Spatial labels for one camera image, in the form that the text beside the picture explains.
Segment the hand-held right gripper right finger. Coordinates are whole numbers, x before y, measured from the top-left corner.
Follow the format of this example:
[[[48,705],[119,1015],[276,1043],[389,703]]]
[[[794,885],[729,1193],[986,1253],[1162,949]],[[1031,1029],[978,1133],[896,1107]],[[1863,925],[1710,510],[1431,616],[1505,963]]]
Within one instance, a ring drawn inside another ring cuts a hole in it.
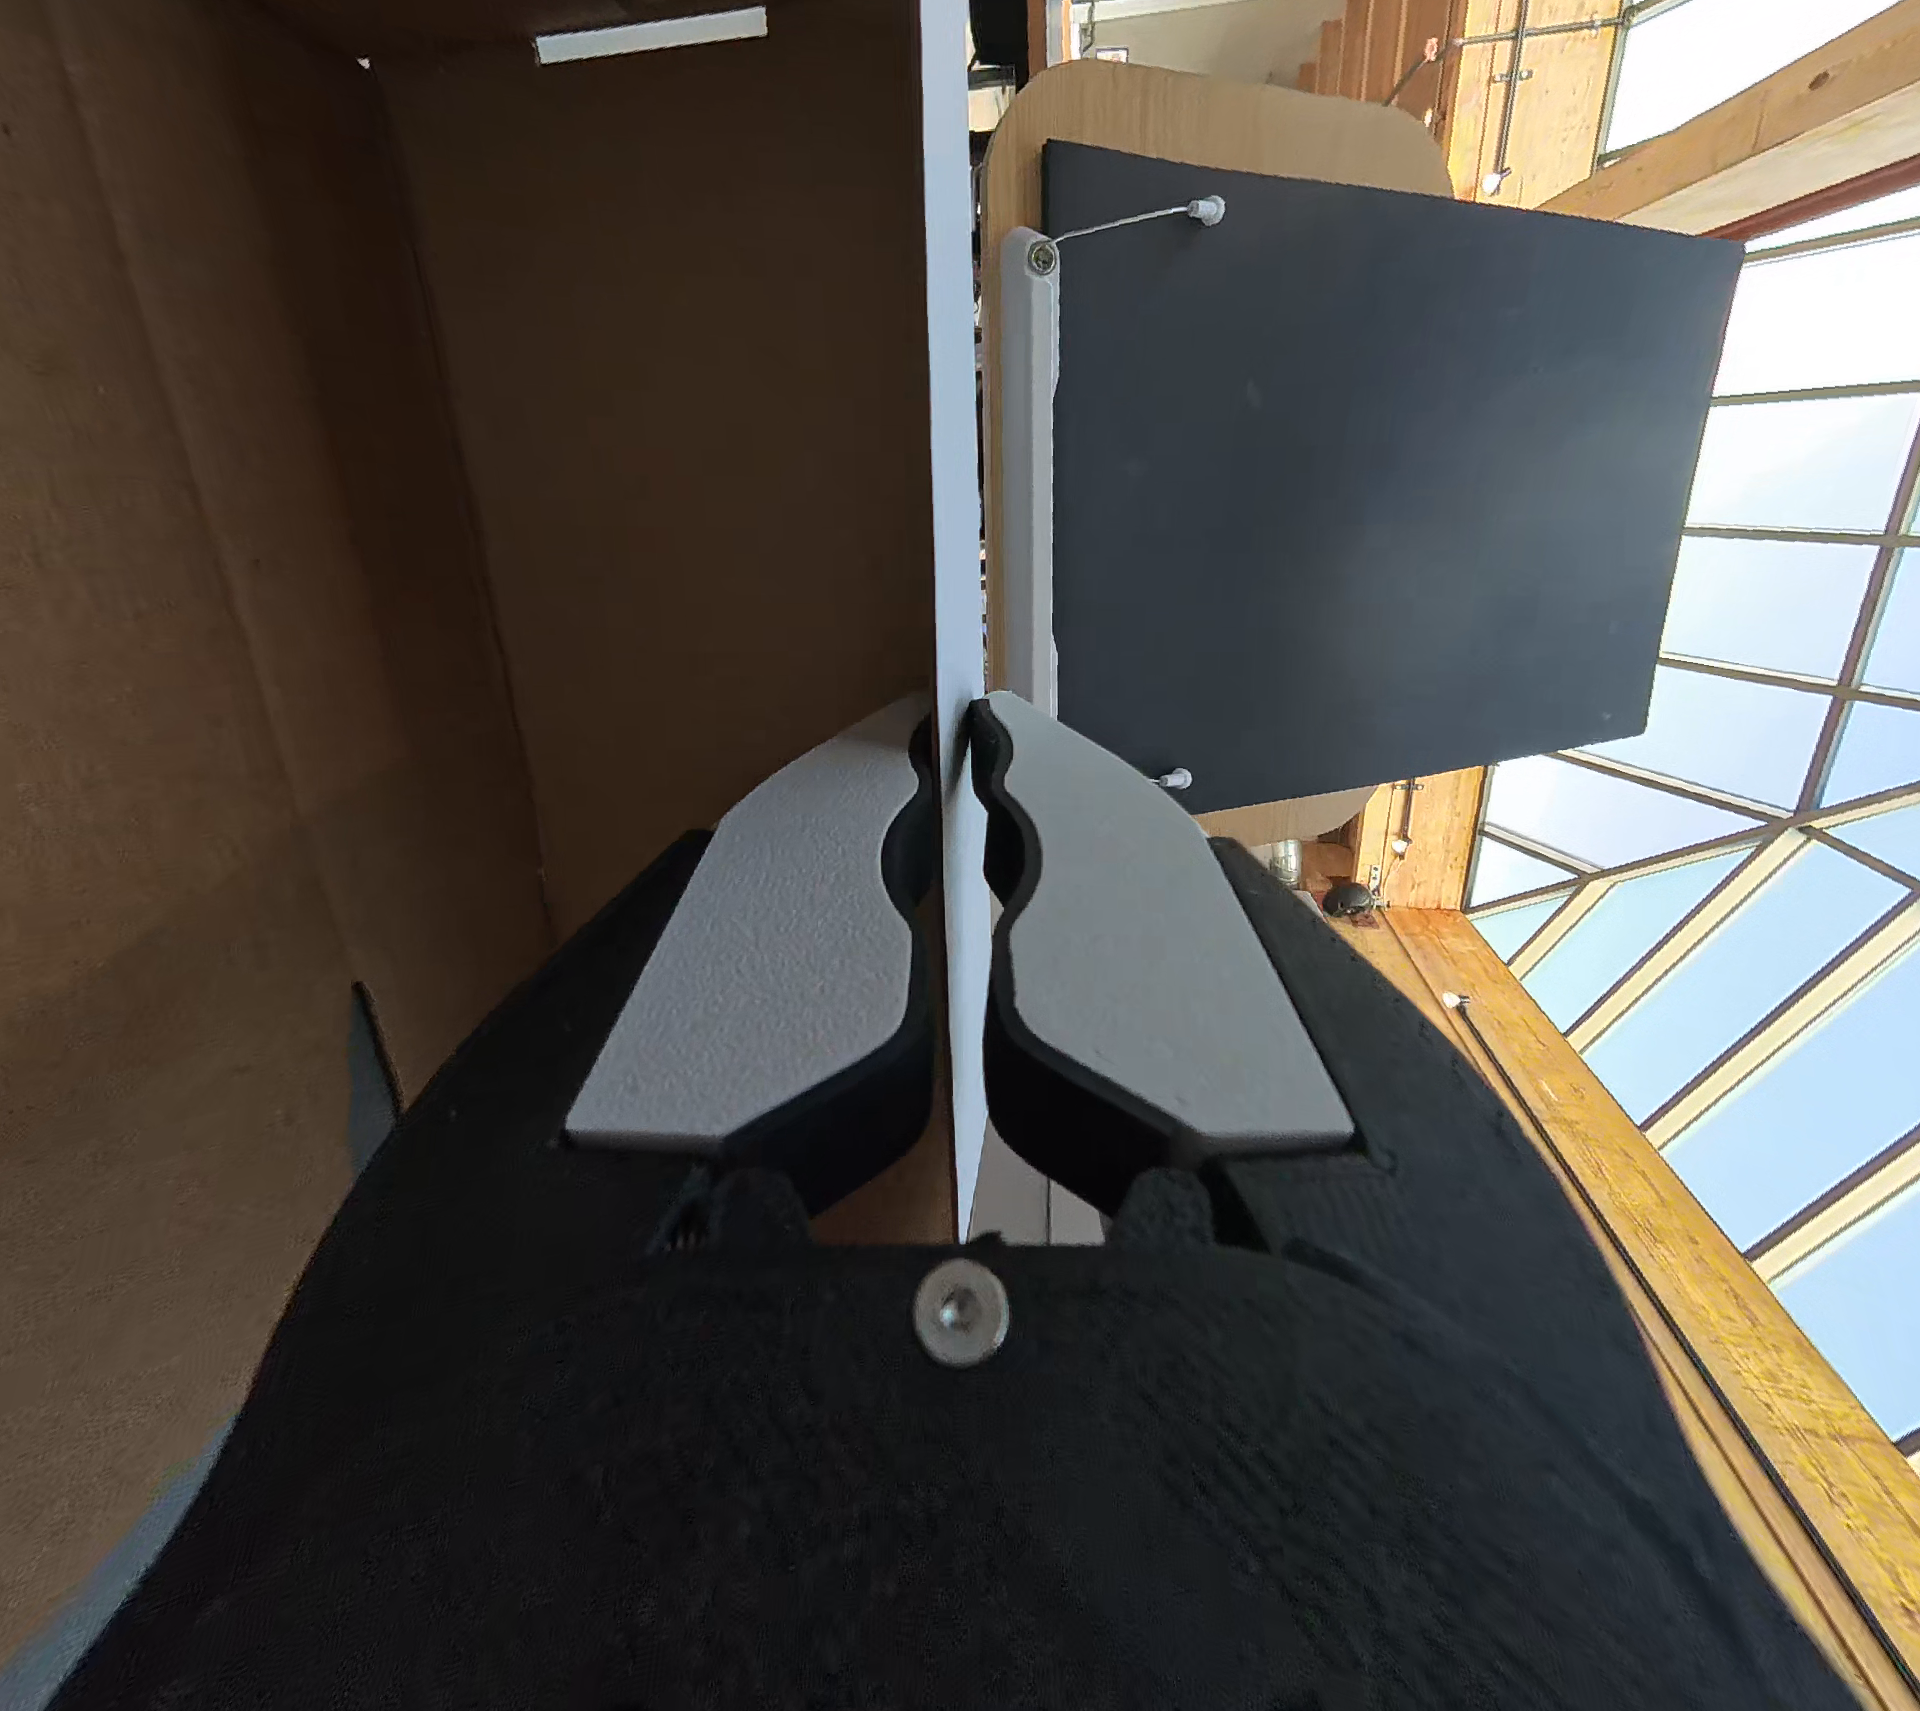
[[[1106,1217],[1155,1169],[1346,1151],[1358,1125],[1194,817],[1009,691],[969,709],[997,905],[997,1137]]]

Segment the large glass window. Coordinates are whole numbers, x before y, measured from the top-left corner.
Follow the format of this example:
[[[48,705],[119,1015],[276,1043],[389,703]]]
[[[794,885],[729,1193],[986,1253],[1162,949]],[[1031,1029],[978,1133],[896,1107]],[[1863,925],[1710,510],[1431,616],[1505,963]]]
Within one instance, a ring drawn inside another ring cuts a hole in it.
[[[1740,242],[1645,727],[1466,905],[1916,1463],[1916,0],[1467,0],[1466,196]]]

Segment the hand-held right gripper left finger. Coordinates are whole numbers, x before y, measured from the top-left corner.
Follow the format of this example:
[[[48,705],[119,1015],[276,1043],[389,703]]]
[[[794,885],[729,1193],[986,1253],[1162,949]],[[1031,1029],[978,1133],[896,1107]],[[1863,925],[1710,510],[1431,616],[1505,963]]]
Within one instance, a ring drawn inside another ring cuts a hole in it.
[[[934,1107],[920,907],[939,873],[931,703],[896,699],[713,827],[563,1119],[567,1143],[785,1177],[815,1215]]]

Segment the black mat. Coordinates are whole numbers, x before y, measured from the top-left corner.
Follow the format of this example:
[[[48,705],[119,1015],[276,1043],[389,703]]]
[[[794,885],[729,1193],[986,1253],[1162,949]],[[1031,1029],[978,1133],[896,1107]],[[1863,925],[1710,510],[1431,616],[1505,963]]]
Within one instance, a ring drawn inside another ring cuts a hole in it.
[[[1225,811],[1638,735],[1740,242],[1044,144],[1059,719]]]

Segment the grey plastic bar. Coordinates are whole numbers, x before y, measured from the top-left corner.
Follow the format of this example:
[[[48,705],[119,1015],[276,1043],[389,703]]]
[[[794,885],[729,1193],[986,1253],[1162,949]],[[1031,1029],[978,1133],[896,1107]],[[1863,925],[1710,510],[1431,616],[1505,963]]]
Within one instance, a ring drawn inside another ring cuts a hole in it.
[[[1031,228],[999,250],[995,594],[997,685],[1058,715],[1054,636],[1054,408],[1062,250]]]

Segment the brown and white cardboard box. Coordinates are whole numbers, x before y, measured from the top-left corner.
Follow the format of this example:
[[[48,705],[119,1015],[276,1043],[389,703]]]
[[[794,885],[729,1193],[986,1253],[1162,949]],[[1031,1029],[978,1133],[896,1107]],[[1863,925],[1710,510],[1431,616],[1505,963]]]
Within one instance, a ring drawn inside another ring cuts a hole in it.
[[[3,0],[3,1705],[384,1115],[975,652],[964,0]]]

